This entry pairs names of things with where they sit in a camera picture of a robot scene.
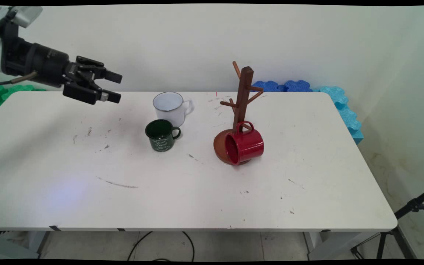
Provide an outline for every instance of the red mug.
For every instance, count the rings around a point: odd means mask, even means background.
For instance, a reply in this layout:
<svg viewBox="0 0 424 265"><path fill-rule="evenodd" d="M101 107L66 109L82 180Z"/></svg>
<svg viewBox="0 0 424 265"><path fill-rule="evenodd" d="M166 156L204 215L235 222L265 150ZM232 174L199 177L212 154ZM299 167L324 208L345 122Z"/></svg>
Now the red mug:
<svg viewBox="0 0 424 265"><path fill-rule="evenodd" d="M241 131L240 126L248 123L249 131ZM237 133L227 133L225 136L225 150L232 165L238 165L243 161L261 156L264 152L264 142L261 134L254 129L251 122L242 121L237 123Z"/></svg>

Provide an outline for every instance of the wooden base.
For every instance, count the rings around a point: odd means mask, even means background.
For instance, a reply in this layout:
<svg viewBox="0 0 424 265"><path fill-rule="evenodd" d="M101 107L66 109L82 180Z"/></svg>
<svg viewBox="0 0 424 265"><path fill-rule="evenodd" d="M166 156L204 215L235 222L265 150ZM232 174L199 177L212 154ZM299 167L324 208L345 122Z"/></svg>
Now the wooden base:
<svg viewBox="0 0 424 265"><path fill-rule="evenodd" d="M221 131L217 136L215 136L215 139L213 140L213 148L215 150L215 154L217 157L226 164L231 165L229 161L229 157L227 156L227 151L225 150L225 136L227 133L231 133L232 129L228 129L225 131ZM241 162L239 165L248 163L249 160Z"/></svg>

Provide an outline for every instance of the wooden mug tree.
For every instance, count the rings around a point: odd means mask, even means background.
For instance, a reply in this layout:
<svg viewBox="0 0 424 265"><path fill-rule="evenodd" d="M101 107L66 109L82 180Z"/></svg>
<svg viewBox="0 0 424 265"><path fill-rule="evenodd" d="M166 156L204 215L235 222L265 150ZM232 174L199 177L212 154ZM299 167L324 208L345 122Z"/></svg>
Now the wooden mug tree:
<svg viewBox="0 0 424 265"><path fill-rule="evenodd" d="M234 103L233 99L230 99L230 102L221 101L220 104L232 107L234 113L233 127L232 129L221 131L219 134L217 134L217 136L215 136L215 139L213 141L213 148L215 149L215 154L221 161L229 165L230 162L227 156L227 151L225 149L226 134L230 132L235 134L237 132L237 123L244 121L246 106L250 104L254 99L259 97L261 94L263 94L263 89L261 87L254 87L251 85L254 73L251 67L244 67L240 72L237 62L234 61L232 62L232 64L235 68L235 71L237 72L238 79L240 80L240 83L238 84L237 102ZM259 92L249 99L248 96L250 95L251 90ZM243 124L242 126L240 126L239 131L243 131L243 127L251 130L251 127L249 127L247 124ZM242 163L240 163L240 165L247 163L248 161L243 161Z"/></svg>

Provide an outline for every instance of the white wall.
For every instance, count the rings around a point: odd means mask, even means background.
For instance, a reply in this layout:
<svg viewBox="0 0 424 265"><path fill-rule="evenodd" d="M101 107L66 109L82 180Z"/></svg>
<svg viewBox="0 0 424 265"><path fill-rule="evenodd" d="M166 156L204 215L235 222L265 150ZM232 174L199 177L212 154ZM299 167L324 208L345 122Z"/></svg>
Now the white wall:
<svg viewBox="0 0 424 265"><path fill-rule="evenodd" d="M394 211L424 192L424 7L400 43L374 76L378 89L360 91L353 102L368 112L360 151ZM424 211L409 213L399 225L417 257L424 258Z"/></svg>
<svg viewBox="0 0 424 265"><path fill-rule="evenodd" d="M360 150L394 210L424 191L424 6L44 7L20 36L104 62L123 75L120 85L98 82L113 91L235 91L233 60L251 66L254 81L338 85L363 123ZM407 220L402 229L424 258L424 213Z"/></svg>

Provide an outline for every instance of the white mug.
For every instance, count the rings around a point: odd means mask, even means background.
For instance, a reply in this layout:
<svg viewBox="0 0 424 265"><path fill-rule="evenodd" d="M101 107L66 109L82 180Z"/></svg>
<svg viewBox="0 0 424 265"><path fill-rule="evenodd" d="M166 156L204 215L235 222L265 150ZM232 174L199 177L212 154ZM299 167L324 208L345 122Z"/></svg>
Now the white mug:
<svg viewBox="0 0 424 265"><path fill-rule="evenodd" d="M189 106L183 107L183 104L189 102ZM164 119L179 127L183 124L187 114L190 114L194 107L192 100L184 101L182 96L176 92L163 92L153 99L153 107L156 109L158 119Z"/></svg>

